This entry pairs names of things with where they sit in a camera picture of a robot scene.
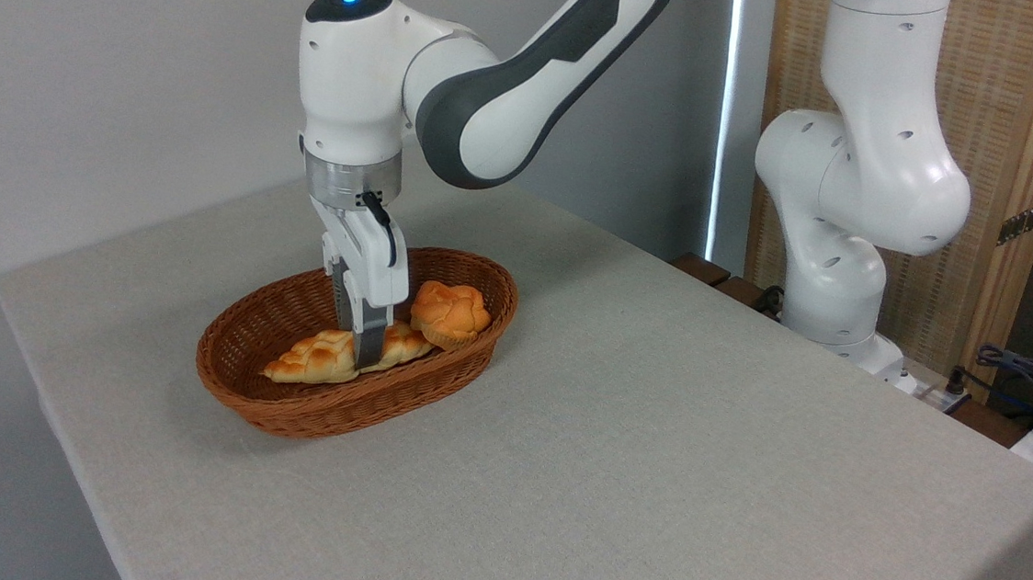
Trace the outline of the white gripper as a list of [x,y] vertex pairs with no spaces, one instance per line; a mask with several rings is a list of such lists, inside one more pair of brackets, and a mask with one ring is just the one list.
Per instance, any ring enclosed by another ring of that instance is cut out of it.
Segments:
[[317,199],[312,204],[326,226],[324,269],[332,281],[339,327],[353,333],[358,369],[374,367],[382,359],[394,304],[409,298],[411,278],[403,231],[394,221],[379,224],[367,208],[343,210]]

